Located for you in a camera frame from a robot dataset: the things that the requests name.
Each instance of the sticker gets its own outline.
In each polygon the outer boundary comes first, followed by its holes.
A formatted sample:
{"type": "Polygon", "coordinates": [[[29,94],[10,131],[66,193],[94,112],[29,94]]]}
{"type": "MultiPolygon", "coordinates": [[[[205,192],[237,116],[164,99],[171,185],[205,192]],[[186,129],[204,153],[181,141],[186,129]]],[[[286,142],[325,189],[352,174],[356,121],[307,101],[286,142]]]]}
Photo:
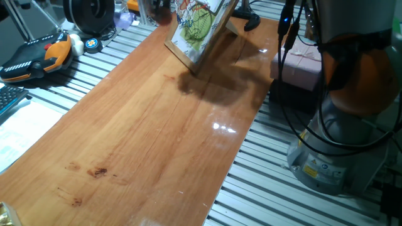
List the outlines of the sticker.
{"type": "Polygon", "coordinates": [[[343,180],[346,168],[334,166],[309,154],[304,164],[303,171],[318,181],[331,185],[339,185],[343,180]]]}
{"type": "Polygon", "coordinates": [[[304,166],[303,171],[304,171],[306,174],[308,174],[308,175],[310,175],[311,177],[313,177],[313,178],[316,178],[316,177],[317,177],[317,174],[318,174],[318,171],[317,171],[317,170],[314,170],[313,168],[309,167],[307,164],[304,166]]]}
{"type": "Polygon", "coordinates": [[[87,48],[93,48],[96,46],[96,44],[98,44],[98,40],[96,40],[95,38],[91,38],[87,42],[85,42],[85,46],[87,48]]]}

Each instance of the black wire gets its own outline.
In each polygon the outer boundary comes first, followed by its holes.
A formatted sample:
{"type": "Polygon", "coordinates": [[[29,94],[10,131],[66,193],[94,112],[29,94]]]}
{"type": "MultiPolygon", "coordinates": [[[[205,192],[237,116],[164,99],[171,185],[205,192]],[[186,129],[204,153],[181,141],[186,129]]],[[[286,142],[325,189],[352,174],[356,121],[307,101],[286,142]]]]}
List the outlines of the black wire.
{"type": "Polygon", "coordinates": [[[401,111],[402,111],[402,92],[399,93],[398,115],[396,116],[394,129],[397,128],[399,121],[401,120],[401,111]]]}
{"type": "Polygon", "coordinates": [[[304,45],[307,45],[307,46],[316,46],[315,44],[308,44],[308,43],[306,43],[305,41],[303,41],[302,38],[300,38],[300,35],[299,35],[299,34],[297,34],[297,37],[299,38],[299,40],[300,40],[304,45]]]}
{"type": "MultiPolygon", "coordinates": [[[[296,19],[296,22],[298,23],[300,20],[300,15],[301,15],[301,10],[302,8],[300,8],[300,12],[298,15],[298,18],[296,19]]],[[[280,104],[280,107],[283,111],[283,115],[287,121],[287,123],[290,126],[290,129],[293,131],[293,133],[296,135],[296,137],[300,140],[300,142],[302,142],[306,147],[310,148],[312,151],[318,153],[318,154],[323,154],[326,156],[351,156],[351,155],[355,155],[355,154],[359,154],[359,153],[363,153],[366,151],[370,151],[371,148],[376,147],[379,144],[382,144],[383,142],[387,141],[389,138],[392,137],[392,132],[398,132],[399,129],[402,128],[402,123],[399,123],[398,126],[393,130],[393,131],[389,131],[387,132],[387,134],[385,134],[383,137],[381,137],[380,139],[378,139],[377,141],[371,143],[371,144],[367,144],[365,146],[350,146],[350,145],[346,145],[346,144],[335,144],[332,143],[322,137],[320,137],[318,134],[316,134],[314,131],[312,131],[308,126],[306,126],[304,124],[304,122],[300,119],[300,117],[296,114],[296,117],[298,118],[298,120],[303,124],[303,126],[305,127],[305,129],[313,134],[317,139],[321,140],[322,142],[325,142],[331,146],[337,147],[337,148],[342,148],[342,149],[347,149],[347,150],[353,150],[354,152],[350,152],[350,153],[345,153],[345,154],[328,154],[328,153],[323,153],[313,147],[311,147],[311,145],[307,144],[301,137],[300,135],[297,133],[296,129],[293,127],[293,125],[291,124],[288,115],[285,111],[285,108],[283,107],[282,101],[281,101],[281,83],[282,83],[282,70],[283,70],[283,65],[285,64],[285,60],[286,60],[286,54],[288,53],[288,50],[285,50],[285,54],[283,56],[283,59],[281,59],[281,43],[282,43],[282,39],[283,37],[280,36],[279,37],[279,43],[278,43],[278,69],[279,69],[279,75],[278,75],[278,101],[280,104]]]]}
{"type": "Polygon", "coordinates": [[[305,41],[303,41],[302,38],[300,38],[300,35],[297,35],[297,37],[299,37],[299,40],[300,40],[304,45],[307,45],[307,46],[315,46],[314,44],[308,44],[308,43],[306,43],[305,41]]]}
{"type": "MultiPolygon", "coordinates": [[[[380,131],[380,132],[382,132],[382,133],[387,133],[384,129],[381,129],[381,128],[378,128],[378,127],[376,127],[375,129],[380,131]]],[[[398,150],[402,153],[402,147],[399,145],[398,141],[393,137],[391,137],[391,139],[395,143],[396,148],[398,148],[398,150]]]]}
{"type": "Polygon", "coordinates": [[[108,34],[103,35],[100,39],[101,39],[102,41],[109,40],[109,39],[113,38],[113,36],[116,34],[116,32],[117,32],[116,27],[113,27],[113,28],[108,32],[108,34]]]}
{"type": "Polygon", "coordinates": [[[252,3],[258,3],[258,2],[260,2],[260,3],[265,3],[265,1],[255,0],[255,1],[252,1],[251,3],[249,3],[249,5],[251,5],[252,3]]]}

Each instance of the round sticker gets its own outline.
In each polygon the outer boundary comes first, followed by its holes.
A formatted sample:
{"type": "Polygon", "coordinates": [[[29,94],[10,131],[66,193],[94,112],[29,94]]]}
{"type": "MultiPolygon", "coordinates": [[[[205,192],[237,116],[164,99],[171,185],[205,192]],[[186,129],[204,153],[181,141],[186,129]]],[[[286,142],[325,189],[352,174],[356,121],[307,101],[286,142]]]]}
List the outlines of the round sticker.
{"type": "Polygon", "coordinates": [[[85,43],[85,46],[87,48],[93,48],[96,46],[96,44],[98,44],[98,40],[96,40],[95,38],[91,38],[85,43]]]}

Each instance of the warning label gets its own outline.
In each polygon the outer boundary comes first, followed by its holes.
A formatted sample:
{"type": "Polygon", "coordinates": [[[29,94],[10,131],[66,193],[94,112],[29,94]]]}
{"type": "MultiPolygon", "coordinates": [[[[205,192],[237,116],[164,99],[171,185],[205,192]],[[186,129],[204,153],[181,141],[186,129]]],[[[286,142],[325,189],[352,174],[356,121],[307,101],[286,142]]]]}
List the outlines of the warning label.
{"type": "Polygon", "coordinates": [[[338,185],[342,181],[345,170],[346,168],[326,163],[311,154],[308,155],[307,161],[303,166],[303,171],[307,175],[317,179],[318,181],[332,185],[338,185]]]}

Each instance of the wood grain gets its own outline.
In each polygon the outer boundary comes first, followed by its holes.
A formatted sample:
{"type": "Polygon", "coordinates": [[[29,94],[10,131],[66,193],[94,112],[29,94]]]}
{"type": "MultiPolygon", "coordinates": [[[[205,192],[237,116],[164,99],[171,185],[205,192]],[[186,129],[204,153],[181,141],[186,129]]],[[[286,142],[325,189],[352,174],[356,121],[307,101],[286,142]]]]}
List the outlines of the wood grain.
{"type": "Polygon", "coordinates": [[[197,77],[157,28],[0,175],[0,200],[24,226],[202,225],[276,53],[275,21],[231,20],[197,77]]]}

